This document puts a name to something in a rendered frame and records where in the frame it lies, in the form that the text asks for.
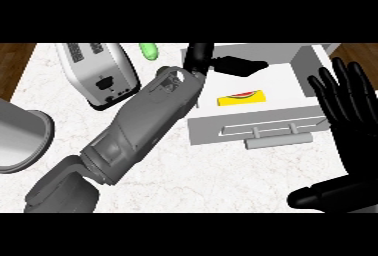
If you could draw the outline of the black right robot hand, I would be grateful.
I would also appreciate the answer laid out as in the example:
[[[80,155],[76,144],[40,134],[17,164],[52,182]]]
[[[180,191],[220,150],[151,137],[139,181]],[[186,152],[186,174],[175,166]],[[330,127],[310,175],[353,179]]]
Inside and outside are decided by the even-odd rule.
[[[309,76],[347,175],[296,190],[288,195],[294,209],[347,213],[378,205],[378,97],[358,62],[333,59]]]

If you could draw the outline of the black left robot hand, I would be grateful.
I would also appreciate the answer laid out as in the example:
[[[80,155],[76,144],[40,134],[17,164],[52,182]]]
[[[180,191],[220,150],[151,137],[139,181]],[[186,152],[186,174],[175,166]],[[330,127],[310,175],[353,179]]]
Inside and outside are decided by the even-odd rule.
[[[214,58],[213,51],[213,43],[191,43],[186,50],[183,69],[206,75],[209,69],[213,68],[219,73],[248,77],[269,67],[266,61],[251,61],[234,56]]]

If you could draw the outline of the white open drawer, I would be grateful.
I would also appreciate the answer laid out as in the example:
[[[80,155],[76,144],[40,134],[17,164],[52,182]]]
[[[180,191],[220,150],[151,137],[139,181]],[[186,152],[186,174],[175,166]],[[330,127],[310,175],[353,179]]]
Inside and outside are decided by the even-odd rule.
[[[198,105],[188,114],[194,145],[268,139],[273,145],[309,140],[330,129],[307,77],[325,67],[335,43],[219,43],[214,56],[265,61],[247,77],[210,71]]]

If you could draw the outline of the green cup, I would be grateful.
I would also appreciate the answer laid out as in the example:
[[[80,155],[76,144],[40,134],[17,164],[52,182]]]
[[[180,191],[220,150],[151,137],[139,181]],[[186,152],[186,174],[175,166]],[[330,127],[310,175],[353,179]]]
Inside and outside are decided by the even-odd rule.
[[[141,43],[139,48],[141,48],[144,57],[149,61],[154,61],[158,59],[158,47],[155,43]]]

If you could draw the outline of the yellow box with watermelon print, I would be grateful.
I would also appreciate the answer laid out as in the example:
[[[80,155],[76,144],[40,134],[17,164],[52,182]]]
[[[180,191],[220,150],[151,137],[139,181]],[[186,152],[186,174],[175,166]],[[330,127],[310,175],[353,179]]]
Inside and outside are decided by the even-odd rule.
[[[219,106],[231,106],[241,104],[262,103],[266,101],[266,96],[262,90],[250,91],[241,94],[229,95],[217,99]]]

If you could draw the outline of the silver toaster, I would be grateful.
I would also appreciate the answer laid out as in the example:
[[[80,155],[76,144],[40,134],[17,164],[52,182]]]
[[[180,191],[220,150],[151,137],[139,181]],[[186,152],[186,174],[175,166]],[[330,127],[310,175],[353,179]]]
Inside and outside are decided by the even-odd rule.
[[[56,43],[67,79],[92,108],[104,111],[141,90],[141,80],[118,43]]]

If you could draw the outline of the grey cylindrical pot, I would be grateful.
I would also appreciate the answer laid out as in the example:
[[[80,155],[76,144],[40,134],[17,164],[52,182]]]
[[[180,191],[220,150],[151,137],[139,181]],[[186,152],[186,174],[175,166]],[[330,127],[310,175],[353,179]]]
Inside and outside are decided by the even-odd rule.
[[[0,174],[22,171],[39,161],[53,137],[52,117],[0,98]]]

